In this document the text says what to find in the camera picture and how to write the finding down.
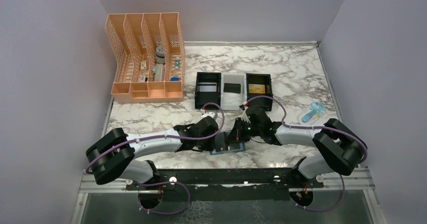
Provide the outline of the blue card holder wallet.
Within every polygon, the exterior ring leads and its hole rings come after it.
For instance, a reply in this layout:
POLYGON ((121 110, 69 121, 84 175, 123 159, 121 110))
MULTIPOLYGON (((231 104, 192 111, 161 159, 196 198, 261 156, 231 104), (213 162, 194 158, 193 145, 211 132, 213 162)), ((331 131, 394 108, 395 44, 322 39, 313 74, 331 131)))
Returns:
POLYGON ((227 140, 230 133, 230 131, 224 131, 215 136, 215 147, 209 152, 211 156, 244 152, 246 150, 245 142, 227 140))

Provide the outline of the silver crest card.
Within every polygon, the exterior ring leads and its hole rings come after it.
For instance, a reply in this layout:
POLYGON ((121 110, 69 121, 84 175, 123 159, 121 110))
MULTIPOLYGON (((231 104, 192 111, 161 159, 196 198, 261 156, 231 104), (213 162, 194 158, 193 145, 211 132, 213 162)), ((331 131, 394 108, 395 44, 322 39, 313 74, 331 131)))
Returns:
POLYGON ((217 92, 218 86, 216 83, 200 83, 197 87, 198 92, 217 92))

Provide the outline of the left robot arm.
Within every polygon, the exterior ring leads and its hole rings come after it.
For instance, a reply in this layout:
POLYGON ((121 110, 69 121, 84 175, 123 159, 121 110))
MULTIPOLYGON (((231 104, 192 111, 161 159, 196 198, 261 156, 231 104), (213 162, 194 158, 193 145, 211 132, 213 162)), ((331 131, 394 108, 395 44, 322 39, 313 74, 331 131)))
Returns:
POLYGON ((217 122, 210 116, 197 123, 176 125, 151 134, 132 135, 126 134, 121 127, 115 128, 86 150, 89 161, 86 173, 92 174, 98 185, 121 178, 152 189, 160 181, 160 174, 152 161, 141 162, 137 158, 157 153, 210 151, 219 130, 217 122))

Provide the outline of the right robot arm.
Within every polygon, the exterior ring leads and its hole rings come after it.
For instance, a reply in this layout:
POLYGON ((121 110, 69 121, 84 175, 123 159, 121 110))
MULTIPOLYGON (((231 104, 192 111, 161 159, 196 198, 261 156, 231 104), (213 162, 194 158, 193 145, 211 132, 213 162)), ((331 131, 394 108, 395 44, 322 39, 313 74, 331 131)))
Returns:
POLYGON ((305 145, 315 147, 318 154, 303 157, 292 167, 289 180, 303 187, 318 175, 336 172, 349 176, 367 157, 367 146, 338 119, 330 118, 324 125, 285 125, 272 121, 258 106, 248 107, 226 136, 226 142, 248 142, 260 137, 271 145, 305 145))

